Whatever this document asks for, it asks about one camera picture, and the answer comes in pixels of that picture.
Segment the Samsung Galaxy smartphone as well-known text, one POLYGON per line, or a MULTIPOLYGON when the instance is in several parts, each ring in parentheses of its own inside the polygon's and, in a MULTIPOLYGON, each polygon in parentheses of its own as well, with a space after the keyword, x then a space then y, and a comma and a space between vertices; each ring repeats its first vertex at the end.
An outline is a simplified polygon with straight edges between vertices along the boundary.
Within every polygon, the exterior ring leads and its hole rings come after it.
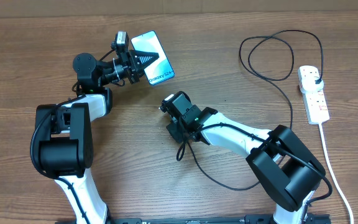
POLYGON ((134 50, 158 54, 158 58, 144 69, 150 85, 165 82, 175 76, 173 67, 154 30, 133 37, 131 43, 134 50))

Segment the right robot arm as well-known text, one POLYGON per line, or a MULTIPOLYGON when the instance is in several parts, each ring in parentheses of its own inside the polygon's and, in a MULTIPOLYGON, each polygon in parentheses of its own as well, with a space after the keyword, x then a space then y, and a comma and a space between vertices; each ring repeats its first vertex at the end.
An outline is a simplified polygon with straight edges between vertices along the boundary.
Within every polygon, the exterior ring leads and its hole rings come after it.
POLYGON ((179 91, 166 97, 160 109, 171 122, 167 130, 180 144, 182 160, 192 141, 220 146, 242 156, 268 196, 276 203, 271 223, 314 223, 308 208, 326 172, 288 127, 257 129, 228 119, 212 108, 199 109, 179 91))

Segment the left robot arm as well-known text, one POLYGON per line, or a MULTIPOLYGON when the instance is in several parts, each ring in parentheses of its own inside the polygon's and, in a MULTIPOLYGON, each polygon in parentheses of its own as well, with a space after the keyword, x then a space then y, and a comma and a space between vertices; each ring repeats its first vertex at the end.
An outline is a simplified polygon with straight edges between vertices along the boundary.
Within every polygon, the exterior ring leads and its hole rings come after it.
POLYGON ((119 50, 111 61, 89 53, 73 59, 76 98, 36 109, 30 158, 38 173, 54 180, 64 191, 75 213, 75 223, 112 223, 91 173, 93 163, 92 121, 112 109, 108 84, 128 79, 136 83, 145 69, 157 61, 155 52, 119 50))

